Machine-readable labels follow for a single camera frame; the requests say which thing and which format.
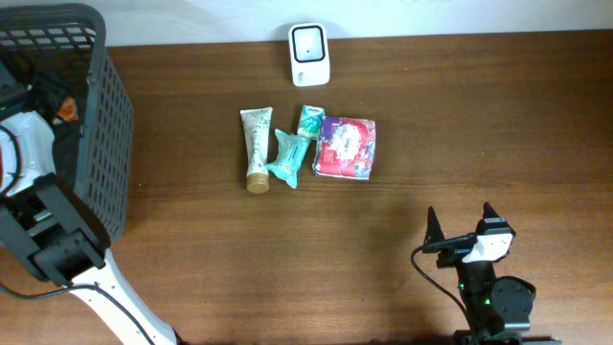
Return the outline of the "red purple tissue pack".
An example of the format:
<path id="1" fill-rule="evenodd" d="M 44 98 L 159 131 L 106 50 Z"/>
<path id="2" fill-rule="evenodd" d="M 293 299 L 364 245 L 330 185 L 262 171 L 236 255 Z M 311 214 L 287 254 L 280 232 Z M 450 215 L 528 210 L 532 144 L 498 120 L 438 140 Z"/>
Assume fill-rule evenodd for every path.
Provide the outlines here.
<path id="1" fill-rule="evenodd" d="M 375 121 L 324 116 L 312 169 L 318 176 L 369 180 L 375 143 Z"/>

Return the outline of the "teal tissue packet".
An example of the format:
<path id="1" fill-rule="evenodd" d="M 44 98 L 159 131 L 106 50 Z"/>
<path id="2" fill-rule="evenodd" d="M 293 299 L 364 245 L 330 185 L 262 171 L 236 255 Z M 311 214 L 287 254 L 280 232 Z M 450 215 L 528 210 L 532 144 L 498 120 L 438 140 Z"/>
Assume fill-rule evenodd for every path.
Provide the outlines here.
<path id="1" fill-rule="evenodd" d="M 310 140 L 317 140 L 319 138 L 321 121 L 324 115 L 324 108 L 304 105 L 297 127 L 297 134 Z"/>

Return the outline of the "teal toilet tissue wipes pack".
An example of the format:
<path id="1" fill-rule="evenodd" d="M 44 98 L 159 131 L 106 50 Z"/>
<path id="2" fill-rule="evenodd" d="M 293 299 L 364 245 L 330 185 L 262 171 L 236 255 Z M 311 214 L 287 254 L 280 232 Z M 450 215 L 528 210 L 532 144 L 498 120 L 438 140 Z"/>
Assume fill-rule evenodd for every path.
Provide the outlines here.
<path id="1" fill-rule="evenodd" d="M 276 159 L 265 167 L 289 187 L 296 189 L 298 172 L 311 140 L 300 135 L 287 134 L 279 129 L 275 130 L 275 136 L 278 140 L 278 154 Z"/>

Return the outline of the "white tube gold cap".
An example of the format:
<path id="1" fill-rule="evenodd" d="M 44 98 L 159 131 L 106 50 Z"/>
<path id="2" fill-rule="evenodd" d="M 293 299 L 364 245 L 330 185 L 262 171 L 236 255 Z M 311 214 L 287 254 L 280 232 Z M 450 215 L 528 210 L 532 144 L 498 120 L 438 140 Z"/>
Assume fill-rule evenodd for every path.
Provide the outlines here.
<path id="1" fill-rule="evenodd" d="M 272 107 L 239 112 L 247 148 L 246 188 L 253 194 L 263 194 L 269 190 L 266 164 L 272 114 Z"/>

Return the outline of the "orange tissue packet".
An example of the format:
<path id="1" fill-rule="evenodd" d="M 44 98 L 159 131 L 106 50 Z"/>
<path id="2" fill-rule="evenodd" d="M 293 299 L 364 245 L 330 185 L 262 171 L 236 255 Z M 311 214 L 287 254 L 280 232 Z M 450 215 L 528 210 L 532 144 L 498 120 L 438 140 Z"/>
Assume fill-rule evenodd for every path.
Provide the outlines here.
<path id="1" fill-rule="evenodd" d="M 53 120 L 53 125 L 58 126 L 63 123 L 75 123 L 79 120 L 77 103 L 74 98 L 67 96 L 62 102 L 57 115 Z"/>

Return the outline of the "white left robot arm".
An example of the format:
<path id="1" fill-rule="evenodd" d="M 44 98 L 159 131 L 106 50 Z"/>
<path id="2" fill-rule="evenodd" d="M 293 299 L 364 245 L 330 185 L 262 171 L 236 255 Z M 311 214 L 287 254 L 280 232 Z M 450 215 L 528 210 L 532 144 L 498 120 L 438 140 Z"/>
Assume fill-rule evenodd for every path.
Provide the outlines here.
<path id="1" fill-rule="evenodd" d="M 79 125 L 68 80 L 29 61 L 1 62 L 1 243 L 37 280 L 85 303 L 124 344 L 180 344 L 129 284 L 102 221 L 57 173 Z"/>

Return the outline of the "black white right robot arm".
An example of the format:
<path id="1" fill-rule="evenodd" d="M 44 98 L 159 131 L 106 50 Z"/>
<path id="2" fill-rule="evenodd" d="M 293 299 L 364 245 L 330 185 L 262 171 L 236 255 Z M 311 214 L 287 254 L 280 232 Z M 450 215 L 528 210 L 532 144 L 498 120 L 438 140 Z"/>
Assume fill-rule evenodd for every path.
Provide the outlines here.
<path id="1" fill-rule="evenodd" d="M 476 229 L 463 236 L 446 238 L 430 207 L 424 241 L 415 253 L 438 255 L 437 268 L 453 268 L 460 295 L 454 296 L 429 277 L 416 263 L 417 272 L 460 308 L 468 325 L 452 336 L 454 344 L 557 344 L 550 337 L 526 337 L 536 297 L 533 284 L 514 276 L 498 277 L 494 265 L 510 254 L 516 232 L 489 203 L 483 206 Z"/>

